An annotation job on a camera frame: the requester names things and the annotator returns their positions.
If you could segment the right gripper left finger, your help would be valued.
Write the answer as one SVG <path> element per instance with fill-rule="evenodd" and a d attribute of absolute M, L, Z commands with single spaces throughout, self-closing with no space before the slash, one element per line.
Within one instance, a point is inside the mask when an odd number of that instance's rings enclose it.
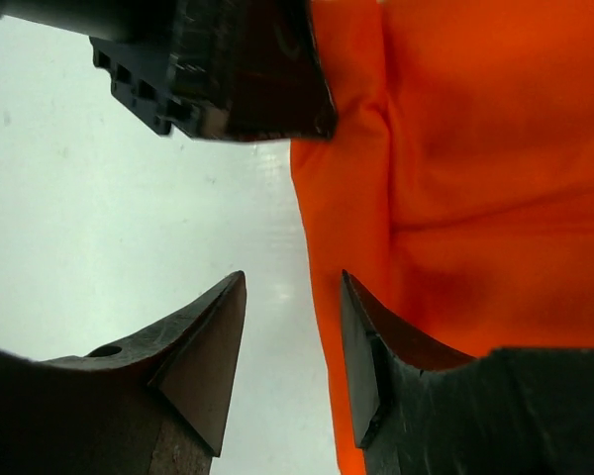
<path fill-rule="evenodd" d="M 84 356 L 0 350 L 0 474 L 206 474 L 221 454 L 247 304 L 234 272 Z"/>

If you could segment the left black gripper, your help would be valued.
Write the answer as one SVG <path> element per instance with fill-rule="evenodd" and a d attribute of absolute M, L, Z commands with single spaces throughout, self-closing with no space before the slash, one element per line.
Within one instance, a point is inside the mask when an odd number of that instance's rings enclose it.
<path fill-rule="evenodd" d="M 111 93 L 160 136 L 329 140 L 338 113 L 310 1 L 0 1 L 89 38 Z"/>

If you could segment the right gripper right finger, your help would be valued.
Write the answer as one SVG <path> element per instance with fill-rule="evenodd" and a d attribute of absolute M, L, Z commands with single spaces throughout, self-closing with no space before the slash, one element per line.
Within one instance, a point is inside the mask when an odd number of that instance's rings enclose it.
<path fill-rule="evenodd" d="M 341 284 L 355 445 L 370 474 L 594 474 L 594 348 L 475 358 Z"/>

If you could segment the orange t shirt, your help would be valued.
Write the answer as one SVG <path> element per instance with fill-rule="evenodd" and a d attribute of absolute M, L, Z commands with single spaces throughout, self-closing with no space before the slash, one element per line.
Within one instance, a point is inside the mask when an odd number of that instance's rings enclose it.
<path fill-rule="evenodd" d="M 291 172 L 338 465 L 360 474 L 341 276 L 480 356 L 594 347 L 594 1 L 316 1 L 339 111 Z"/>

